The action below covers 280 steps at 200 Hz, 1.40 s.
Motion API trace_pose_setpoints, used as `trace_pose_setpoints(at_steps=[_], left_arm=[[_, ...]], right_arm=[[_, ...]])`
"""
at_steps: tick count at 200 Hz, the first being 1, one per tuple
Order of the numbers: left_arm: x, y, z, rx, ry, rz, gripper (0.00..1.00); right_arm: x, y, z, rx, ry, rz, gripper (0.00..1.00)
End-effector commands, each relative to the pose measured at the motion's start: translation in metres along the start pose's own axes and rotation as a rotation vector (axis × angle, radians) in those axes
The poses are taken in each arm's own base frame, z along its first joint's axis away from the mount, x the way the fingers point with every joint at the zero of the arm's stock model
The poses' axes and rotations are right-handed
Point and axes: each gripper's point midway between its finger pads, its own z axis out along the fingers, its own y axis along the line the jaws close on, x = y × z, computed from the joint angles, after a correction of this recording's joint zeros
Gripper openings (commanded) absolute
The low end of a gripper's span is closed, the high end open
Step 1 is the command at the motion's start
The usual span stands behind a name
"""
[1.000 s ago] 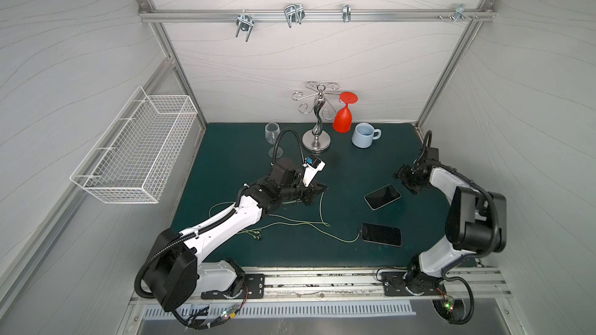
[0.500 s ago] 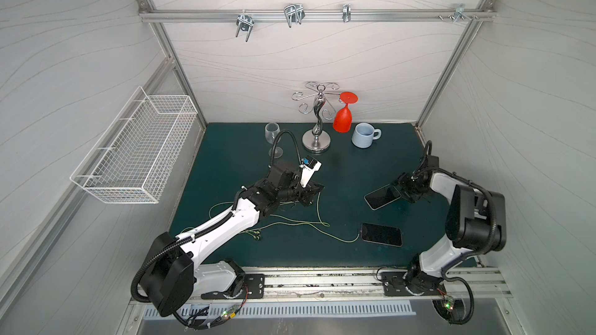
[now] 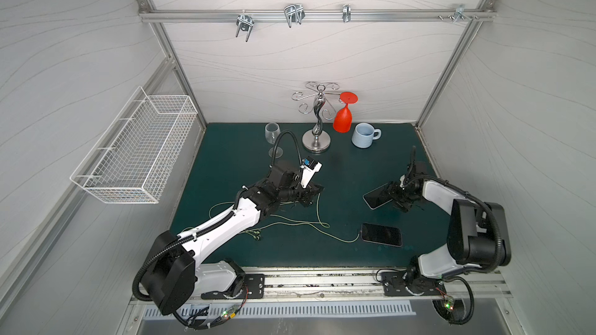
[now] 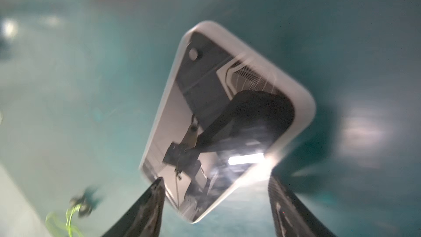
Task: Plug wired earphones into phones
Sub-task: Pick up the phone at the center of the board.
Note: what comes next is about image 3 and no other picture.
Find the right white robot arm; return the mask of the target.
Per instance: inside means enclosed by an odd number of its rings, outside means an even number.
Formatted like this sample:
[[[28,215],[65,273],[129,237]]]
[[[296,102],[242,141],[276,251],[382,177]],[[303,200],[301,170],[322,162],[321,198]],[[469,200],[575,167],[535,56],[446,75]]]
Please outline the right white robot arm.
[[[416,161],[415,147],[405,174],[399,181],[392,181],[386,193],[404,212],[410,211],[416,202],[426,200],[450,216],[444,245],[413,257],[404,271],[382,274],[387,296],[437,292],[446,279],[471,272],[492,273],[512,260],[504,208],[427,174],[424,164]]]

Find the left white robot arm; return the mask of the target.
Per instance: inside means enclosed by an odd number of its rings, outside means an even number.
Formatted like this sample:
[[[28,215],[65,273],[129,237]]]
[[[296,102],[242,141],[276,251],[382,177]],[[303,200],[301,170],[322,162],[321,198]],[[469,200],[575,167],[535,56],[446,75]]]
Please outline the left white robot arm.
[[[301,159],[296,167],[271,161],[267,176],[243,186],[225,211],[180,234],[159,234],[133,278],[133,297],[153,302],[163,315],[175,313],[193,293],[237,297],[244,290],[245,271],[232,260],[208,264],[206,259],[282,204],[310,206],[323,190],[311,181],[321,167],[312,157]]]

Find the black smartphone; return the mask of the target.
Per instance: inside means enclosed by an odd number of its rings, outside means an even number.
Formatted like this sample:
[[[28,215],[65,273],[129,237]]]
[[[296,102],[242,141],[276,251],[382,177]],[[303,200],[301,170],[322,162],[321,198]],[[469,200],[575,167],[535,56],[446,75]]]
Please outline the black smartphone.
[[[387,204],[387,203],[391,203],[393,201],[393,198],[390,194],[390,190],[392,187],[392,183],[386,183],[385,185],[382,185],[370,192],[367,192],[364,196],[363,199],[366,203],[366,205],[371,209],[378,209],[381,206]]]
[[[377,243],[397,248],[403,246],[402,233],[399,228],[393,226],[363,223],[361,227],[361,237],[363,241],[368,243]]]

